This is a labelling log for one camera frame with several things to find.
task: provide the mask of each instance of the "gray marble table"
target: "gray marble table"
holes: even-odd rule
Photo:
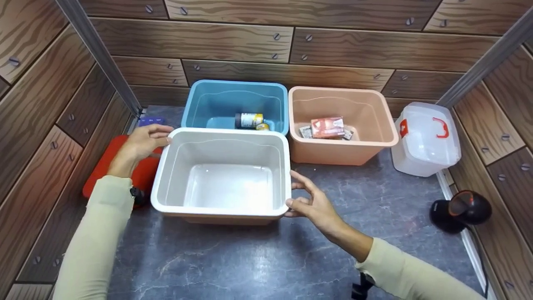
[[[177,126],[182,109],[150,107]],[[461,238],[429,221],[442,198],[436,176],[397,172],[388,149],[361,167],[294,165],[359,230],[399,247],[481,291]],[[294,197],[304,192],[293,193]],[[109,299],[350,299],[354,259],[303,218],[269,226],[188,224],[135,210],[118,247]],[[394,299],[378,288],[369,299]]]

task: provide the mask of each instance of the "plastic bin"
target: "plastic bin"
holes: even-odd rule
[[[181,127],[235,129],[235,114],[261,113],[271,131],[289,131],[287,89],[279,83],[199,80],[183,112]]]
[[[265,225],[291,196],[289,146],[273,131],[178,128],[163,149],[154,208],[190,223]]]
[[[312,119],[342,116],[351,140],[303,138]],[[362,165],[398,142],[389,107],[374,90],[311,88],[289,91],[290,158],[298,163]]]
[[[450,111],[422,102],[407,105],[396,120],[401,141],[392,147],[396,170],[428,177],[461,159],[461,147]]]

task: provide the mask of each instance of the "red handle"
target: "red handle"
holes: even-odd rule
[[[409,129],[407,128],[407,119],[403,119],[400,122],[400,137],[403,138],[408,133]]]
[[[443,135],[437,135],[437,138],[445,139],[445,138],[449,137],[450,136],[450,132],[448,131],[448,124],[446,124],[446,122],[444,122],[443,120],[441,120],[441,119],[439,119],[437,117],[433,117],[433,120],[441,122],[442,123],[442,128],[444,129],[444,134]]]

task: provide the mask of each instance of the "wood plank wall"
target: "wood plank wall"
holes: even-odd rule
[[[526,44],[453,112],[463,157],[448,183],[492,205],[488,222],[475,226],[492,286],[498,298],[533,299],[533,55]]]
[[[54,1],[4,0],[0,28],[0,299],[46,300],[131,114]]]
[[[207,78],[374,89],[397,117],[436,102],[531,0],[81,4],[143,106],[182,106]]]

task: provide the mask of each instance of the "blue plastic bin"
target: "blue plastic bin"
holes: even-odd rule
[[[235,114],[263,114],[271,131],[289,132],[287,89],[279,83],[199,80],[183,112],[181,127],[235,129]]]

